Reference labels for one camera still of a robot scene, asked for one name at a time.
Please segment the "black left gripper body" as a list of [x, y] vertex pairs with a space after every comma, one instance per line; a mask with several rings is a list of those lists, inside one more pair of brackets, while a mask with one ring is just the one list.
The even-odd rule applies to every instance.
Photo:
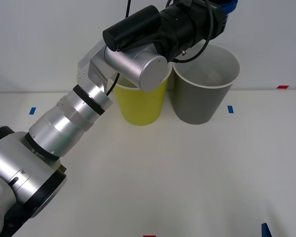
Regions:
[[192, 45], [213, 40], [224, 32], [228, 19], [227, 0], [193, 0], [191, 11], [195, 27]]

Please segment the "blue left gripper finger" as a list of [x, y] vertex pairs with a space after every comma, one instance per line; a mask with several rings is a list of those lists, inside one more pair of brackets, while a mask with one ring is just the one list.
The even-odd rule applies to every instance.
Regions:
[[233, 12], [238, 4], [238, 0], [227, 0], [226, 2], [221, 4], [221, 7], [223, 8], [225, 14], [230, 14]]

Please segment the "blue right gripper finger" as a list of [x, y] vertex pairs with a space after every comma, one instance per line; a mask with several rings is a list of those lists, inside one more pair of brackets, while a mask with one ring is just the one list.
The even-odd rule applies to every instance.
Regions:
[[272, 237], [272, 234], [266, 223], [263, 223], [261, 225], [261, 237]]

